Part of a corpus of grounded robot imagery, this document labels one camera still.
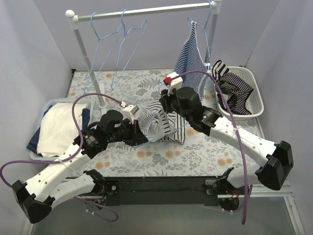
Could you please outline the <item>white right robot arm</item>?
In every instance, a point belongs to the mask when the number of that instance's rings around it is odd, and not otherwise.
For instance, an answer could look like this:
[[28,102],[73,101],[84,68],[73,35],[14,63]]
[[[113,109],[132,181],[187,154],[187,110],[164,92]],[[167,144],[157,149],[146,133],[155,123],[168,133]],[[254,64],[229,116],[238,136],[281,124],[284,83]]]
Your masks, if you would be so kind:
[[260,138],[223,117],[218,111],[203,106],[199,95],[191,88],[163,90],[160,102],[167,113],[175,112],[196,131],[222,140],[244,151],[256,164],[251,170],[240,173],[227,170],[221,178],[221,188],[226,194],[234,194],[245,184],[262,184],[272,190],[280,190],[293,168],[291,145],[286,141],[275,143]]

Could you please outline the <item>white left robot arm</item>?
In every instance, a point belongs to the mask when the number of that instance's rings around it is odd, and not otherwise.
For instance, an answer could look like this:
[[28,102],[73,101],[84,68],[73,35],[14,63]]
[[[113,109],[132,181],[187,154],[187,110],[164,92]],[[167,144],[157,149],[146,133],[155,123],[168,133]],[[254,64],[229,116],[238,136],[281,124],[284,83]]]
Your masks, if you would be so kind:
[[94,122],[78,136],[65,153],[37,175],[12,185],[16,201],[30,223],[35,224],[49,215],[54,207],[84,193],[100,195],[105,189],[105,179],[97,170],[84,171],[83,175],[63,180],[108,144],[124,142],[129,146],[147,143],[139,128],[138,120],[130,121],[119,111],[109,110],[99,122]]

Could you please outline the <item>wide black white striped tank top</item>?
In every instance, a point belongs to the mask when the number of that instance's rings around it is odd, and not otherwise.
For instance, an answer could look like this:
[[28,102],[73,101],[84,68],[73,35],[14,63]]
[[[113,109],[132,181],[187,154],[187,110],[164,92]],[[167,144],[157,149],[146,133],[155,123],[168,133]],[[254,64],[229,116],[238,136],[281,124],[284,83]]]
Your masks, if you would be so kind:
[[213,65],[212,76],[219,85],[227,84],[230,76],[228,66],[222,60],[218,60]]

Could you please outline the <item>light blue wire hanger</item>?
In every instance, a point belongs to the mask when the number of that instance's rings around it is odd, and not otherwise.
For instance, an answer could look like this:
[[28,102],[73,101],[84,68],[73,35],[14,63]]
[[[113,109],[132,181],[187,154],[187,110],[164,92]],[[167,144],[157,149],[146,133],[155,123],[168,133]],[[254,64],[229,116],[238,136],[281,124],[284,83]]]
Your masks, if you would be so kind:
[[98,85],[98,76],[105,68],[107,60],[111,57],[117,44],[119,44],[120,38],[125,34],[123,23],[119,23],[119,26],[115,30],[107,35],[101,35],[101,32],[97,30],[98,25],[94,23],[97,15],[97,12],[93,12],[90,17],[90,25],[96,36],[97,46],[93,56],[89,78],[84,86],[84,94],[91,93],[92,88],[97,92],[95,86]]

